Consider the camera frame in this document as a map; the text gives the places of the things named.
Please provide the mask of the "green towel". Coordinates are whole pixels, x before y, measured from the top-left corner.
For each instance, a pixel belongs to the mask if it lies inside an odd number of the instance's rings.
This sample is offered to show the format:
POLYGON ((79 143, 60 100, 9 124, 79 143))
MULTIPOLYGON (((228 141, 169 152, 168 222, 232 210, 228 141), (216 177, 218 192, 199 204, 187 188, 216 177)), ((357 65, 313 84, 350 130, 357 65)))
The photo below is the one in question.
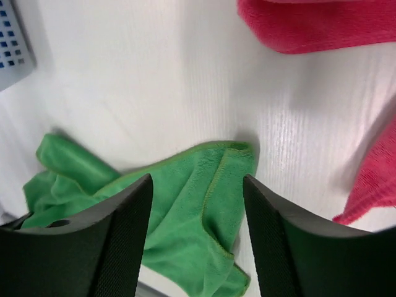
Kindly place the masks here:
POLYGON ((82 146, 47 134, 36 156, 44 170, 24 187, 24 227, 46 226, 125 189, 145 174, 153 202, 142 263, 189 296, 242 296, 249 276, 232 253, 244 215, 243 178, 256 170, 247 142, 196 145, 121 174, 82 146))

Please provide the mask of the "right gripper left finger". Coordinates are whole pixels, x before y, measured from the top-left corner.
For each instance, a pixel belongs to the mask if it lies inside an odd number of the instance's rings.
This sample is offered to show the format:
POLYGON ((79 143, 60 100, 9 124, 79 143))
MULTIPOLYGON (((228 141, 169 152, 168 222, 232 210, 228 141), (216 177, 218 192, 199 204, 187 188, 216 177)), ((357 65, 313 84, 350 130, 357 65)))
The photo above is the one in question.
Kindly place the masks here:
POLYGON ((45 227, 1 227, 2 296, 134 296, 152 208, 145 175, 45 227))

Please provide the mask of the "white plastic basket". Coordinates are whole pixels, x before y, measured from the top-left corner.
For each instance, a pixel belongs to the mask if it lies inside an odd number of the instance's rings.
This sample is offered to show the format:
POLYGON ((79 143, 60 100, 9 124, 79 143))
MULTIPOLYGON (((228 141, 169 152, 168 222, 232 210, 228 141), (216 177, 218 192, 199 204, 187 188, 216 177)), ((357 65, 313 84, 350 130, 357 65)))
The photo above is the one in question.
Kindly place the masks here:
POLYGON ((35 67, 11 1, 1 0, 1 91, 30 75, 35 67))

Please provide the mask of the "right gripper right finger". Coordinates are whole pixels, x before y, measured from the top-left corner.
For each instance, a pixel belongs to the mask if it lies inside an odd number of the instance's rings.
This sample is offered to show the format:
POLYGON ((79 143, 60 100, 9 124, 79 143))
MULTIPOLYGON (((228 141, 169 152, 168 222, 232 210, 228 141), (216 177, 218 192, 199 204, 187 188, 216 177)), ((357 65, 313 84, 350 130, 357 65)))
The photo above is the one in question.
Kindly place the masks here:
POLYGON ((262 296, 395 295, 395 228, 334 223, 250 175, 243 197, 262 296))

